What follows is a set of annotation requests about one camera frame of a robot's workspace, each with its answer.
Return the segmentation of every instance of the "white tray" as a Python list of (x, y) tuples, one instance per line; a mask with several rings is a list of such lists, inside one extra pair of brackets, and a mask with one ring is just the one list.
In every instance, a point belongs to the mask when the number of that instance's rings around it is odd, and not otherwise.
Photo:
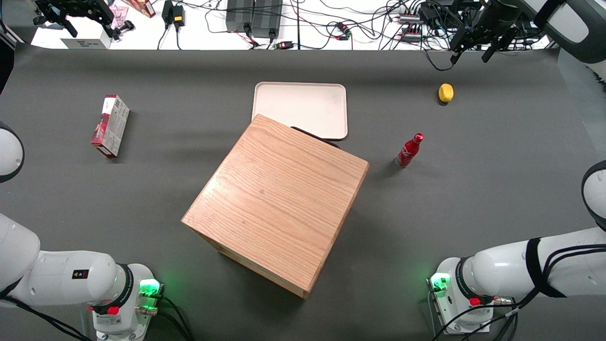
[(253, 118), (259, 113), (327, 140), (347, 136), (347, 97), (340, 84), (261, 82)]

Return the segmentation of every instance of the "white table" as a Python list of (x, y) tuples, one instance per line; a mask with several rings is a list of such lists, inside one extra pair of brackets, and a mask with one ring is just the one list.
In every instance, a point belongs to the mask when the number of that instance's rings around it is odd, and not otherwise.
[[(191, 0), (187, 1), (191, 4), (202, 5), (205, 4), (204, 0)], [(324, 0), (324, 2), (332, 7), (351, 7), (360, 12), (373, 13), (380, 6), (385, 5), (384, 0)], [(116, 0), (115, 4), (118, 6), (128, 6), (121, 0)], [(214, 7), (216, 0), (208, 3), (207, 6)], [(113, 41), (110, 45), (110, 50), (156, 50), (158, 41), (164, 32), (164, 22), (161, 18), (162, 8), (164, 6), (164, 0), (158, 0), (153, 4), (153, 8), (156, 10), (156, 15), (153, 18), (148, 18), (143, 14), (137, 12), (133, 8), (129, 8), (127, 13), (127, 19), (134, 23), (136, 29), (134, 31), (125, 32), (119, 41)], [(227, 0), (223, 0), (219, 9), (225, 9), (227, 7)], [(341, 21), (339, 18), (331, 18), (324, 15), (317, 15), (306, 12), (307, 10), (325, 13), (328, 15), (337, 15), (343, 18), (362, 22), (371, 19), (372, 15), (365, 15), (360, 13), (353, 13), (350, 10), (335, 10), (326, 7), (320, 0), (305, 0), (302, 1), (299, 6), (299, 15), (302, 19), (318, 23), (328, 24), (331, 21)], [(191, 8), (184, 5), (185, 11), (185, 26), (181, 27), (179, 33), (179, 45), (183, 50), (246, 50), (251, 45), (246, 42), (242, 37), (236, 33), (212, 33), (209, 31), (210, 28), (214, 32), (225, 31), (225, 12), (211, 10), (211, 8)], [(290, 0), (284, 0), (284, 6), (282, 14), (284, 15), (281, 19), (280, 34), (276, 42), (278, 41), (293, 41), (297, 42), (297, 16), (295, 13), (296, 9), (291, 6)], [(82, 18), (78, 23), (74, 23), (77, 30), (85, 29), (83, 25), (99, 25), (96, 22), (90, 21), (90, 23), (83, 23)], [(383, 17), (377, 18), (373, 21), (375, 30), (380, 32), (383, 26)], [(401, 25), (397, 22), (387, 24), (385, 29), (385, 36), (392, 37), (399, 29)], [(323, 34), (327, 35), (324, 27), (317, 27), (317, 29)], [(307, 22), (300, 22), (301, 30), (301, 44), (309, 47), (322, 47), (328, 41), (328, 38), (322, 36), (316, 28)], [(372, 40), (362, 34), (358, 28), (352, 29), (353, 36), (349, 41), (338, 41), (336, 39), (330, 39), (324, 49), (326, 50), (351, 50), (352, 43), (353, 49), (355, 50), (378, 50), (389, 41), (389, 38), (384, 38), (380, 43), (380, 39)], [(32, 40), (32, 45), (46, 47), (50, 49), (66, 49), (65, 44), (61, 41), (61, 38), (71, 38), (66, 30), (52, 30), (52, 29), (38, 29), (36, 35)], [(269, 39), (255, 39), (259, 44), (268, 44)], [(447, 42), (444, 39), (433, 38), (428, 41), (429, 46), (433, 49), (447, 49)], [(544, 48), (548, 44), (547, 37), (533, 45), (534, 49)], [(258, 47), (257, 49), (264, 49), (266, 46)], [(173, 26), (167, 32), (165, 38), (160, 44), (161, 50), (176, 50), (176, 31)], [(400, 42), (397, 50), (419, 50), (419, 44), (406, 44)]]

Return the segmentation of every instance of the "wood grain surface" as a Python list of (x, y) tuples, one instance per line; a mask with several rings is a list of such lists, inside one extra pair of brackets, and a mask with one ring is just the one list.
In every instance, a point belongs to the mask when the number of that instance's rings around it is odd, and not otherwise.
[(366, 161), (258, 115), (181, 221), (306, 297), (367, 171)]

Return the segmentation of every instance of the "coca-cola bottle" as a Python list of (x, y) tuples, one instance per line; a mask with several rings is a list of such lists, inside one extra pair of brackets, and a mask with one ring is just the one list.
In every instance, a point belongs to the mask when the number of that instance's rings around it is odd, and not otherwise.
[(395, 159), (396, 164), (402, 168), (406, 168), (413, 157), (419, 152), (419, 144), (421, 141), (423, 141), (423, 134), (417, 133), (412, 140), (406, 142)]

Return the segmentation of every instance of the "gray table mat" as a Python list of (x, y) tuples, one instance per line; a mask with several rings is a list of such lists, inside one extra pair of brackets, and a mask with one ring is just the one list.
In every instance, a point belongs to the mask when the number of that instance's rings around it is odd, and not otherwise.
[[(431, 56), (447, 65), (448, 53)], [(0, 186), (0, 210), (36, 232), (43, 250), (149, 266), (199, 340), (430, 340), (424, 279), (441, 260), (594, 226), (580, 183), (595, 151), (556, 56), (484, 64), (466, 53), (437, 72), (420, 52), (19, 46), (0, 120), (22, 138), (25, 165)], [(250, 122), (260, 81), (343, 84), (349, 136), (339, 145), (371, 164), (307, 301), (179, 222)], [(442, 83), (454, 87), (447, 106), (436, 99)], [(89, 145), (109, 93), (133, 111), (113, 161)], [(416, 132), (421, 151), (400, 171), (391, 162)], [(602, 340), (604, 303), (537, 298), (520, 313), (516, 340)], [(81, 323), (82, 307), (41, 310)], [(15, 309), (0, 309), (0, 323), (3, 341), (69, 339)], [(178, 337), (158, 318), (147, 340)]]

